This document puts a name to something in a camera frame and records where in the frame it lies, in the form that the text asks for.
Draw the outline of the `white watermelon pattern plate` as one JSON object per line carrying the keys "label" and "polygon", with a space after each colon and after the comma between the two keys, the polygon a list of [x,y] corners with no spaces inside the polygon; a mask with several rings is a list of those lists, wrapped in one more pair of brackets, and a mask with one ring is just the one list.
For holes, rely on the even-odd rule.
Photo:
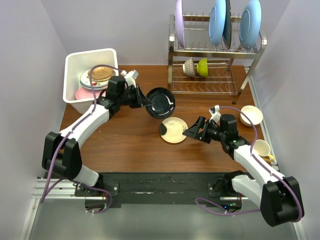
{"label": "white watermelon pattern plate", "polygon": [[87,70],[81,74],[81,76],[79,78],[79,82],[82,86],[90,86],[91,87],[89,70]]}

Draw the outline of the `plain black plate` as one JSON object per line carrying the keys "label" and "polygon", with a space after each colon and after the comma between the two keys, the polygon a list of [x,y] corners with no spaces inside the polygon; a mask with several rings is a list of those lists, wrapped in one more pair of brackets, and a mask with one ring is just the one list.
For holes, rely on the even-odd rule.
{"label": "plain black plate", "polygon": [[167,88],[154,88],[146,97],[151,102],[151,104],[146,107],[146,111],[153,118],[163,120],[173,114],[176,101],[172,92]]}

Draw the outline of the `pink plate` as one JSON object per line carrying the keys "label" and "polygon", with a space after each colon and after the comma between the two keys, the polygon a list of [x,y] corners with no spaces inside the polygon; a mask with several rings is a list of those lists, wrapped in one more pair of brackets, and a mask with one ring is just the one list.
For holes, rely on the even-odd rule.
{"label": "pink plate", "polygon": [[[104,88],[101,88],[101,89],[94,88],[94,93],[95,93],[96,98],[99,97],[99,95],[102,92],[102,90],[105,90],[107,88],[108,87],[104,87]],[[93,97],[94,97],[94,94],[93,94],[91,88],[89,89],[89,88],[81,87],[75,93],[75,99],[76,100],[92,99]]]}

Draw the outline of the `cream plate black brushstroke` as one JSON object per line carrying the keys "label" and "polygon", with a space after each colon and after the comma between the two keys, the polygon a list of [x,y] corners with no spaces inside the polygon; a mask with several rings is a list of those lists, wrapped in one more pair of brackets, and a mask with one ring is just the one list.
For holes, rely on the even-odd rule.
{"label": "cream plate black brushstroke", "polygon": [[178,117],[164,119],[159,128],[162,139],[170,144],[178,144],[186,139],[183,132],[188,129],[187,123]]}

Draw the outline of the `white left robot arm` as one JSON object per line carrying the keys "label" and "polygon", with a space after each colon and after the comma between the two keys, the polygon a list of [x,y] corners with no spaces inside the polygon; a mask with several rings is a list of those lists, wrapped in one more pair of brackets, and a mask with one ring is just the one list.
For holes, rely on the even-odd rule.
{"label": "white left robot arm", "polygon": [[125,76],[113,76],[108,87],[95,96],[92,105],[69,127],[59,133],[50,132],[44,141],[42,168],[47,171],[43,193],[47,194],[52,175],[85,186],[92,196],[104,190],[103,177],[82,162],[81,147],[92,133],[109,121],[121,108],[149,107],[150,100],[142,93],[133,72]]}

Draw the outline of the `black glossy plate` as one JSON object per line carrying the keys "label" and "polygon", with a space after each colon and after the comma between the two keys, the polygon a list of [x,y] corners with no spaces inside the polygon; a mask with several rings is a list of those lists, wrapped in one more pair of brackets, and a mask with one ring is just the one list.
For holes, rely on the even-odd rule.
{"label": "black glossy plate", "polygon": [[88,77],[91,77],[92,81],[103,82],[114,76],[115,71],[110,67],[99,66],[94,68],[93,70],[90,69],[87,75]]}

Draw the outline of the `blue and cream plate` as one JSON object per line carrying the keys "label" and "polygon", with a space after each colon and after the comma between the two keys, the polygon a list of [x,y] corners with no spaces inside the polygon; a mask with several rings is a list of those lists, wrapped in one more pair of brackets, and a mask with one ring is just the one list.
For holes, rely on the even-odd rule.
{"label": "blue and cream plate", "polygon": [[[82,88],[87,89],[87,90],[89,90],[89,91],[92,90],[92,88],[91,88],[90,86],[85,86],[85,85],[83,85]],[[102,91],[102,90],[107,89],[107,88],[108,88],[108,85],[105,85],[105,86],[94,86],[94,87],[93,87],[93,89],[94,89],[95,91]]]}

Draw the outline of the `cream floral small plate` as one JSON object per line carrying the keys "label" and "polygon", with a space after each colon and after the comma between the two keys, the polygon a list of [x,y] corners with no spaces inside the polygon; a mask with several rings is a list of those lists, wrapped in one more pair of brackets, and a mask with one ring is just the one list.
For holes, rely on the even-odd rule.
{"label": "cream floral small plate", "polygon": [[92,81],[92,85],[93,85],[93,86],[95,86],[95,87],[98,87],[98,86],[102,87],[102,86],[108,85],[110,79],[111,79],[111,78],[102,79],[102,80],[92,79],[91,81]]}

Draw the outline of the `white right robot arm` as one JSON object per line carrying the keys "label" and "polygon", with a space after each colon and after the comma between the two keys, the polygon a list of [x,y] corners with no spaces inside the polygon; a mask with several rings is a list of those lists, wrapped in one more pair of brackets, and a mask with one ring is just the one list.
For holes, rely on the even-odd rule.
{"label": "white right robot arm", "polygon": [[221,115],[219,124],[200,116],[182,134],[204,143],[220,142],[223,151],[248,171],[248,175],[241,171],[226,174],[221,183],[223,192],[230,197],[240,193],[249,198],[268,225],[299,222],[304,216],[299,182],[284,176],[253,152],[252,145],[239,135],[234,115]]}

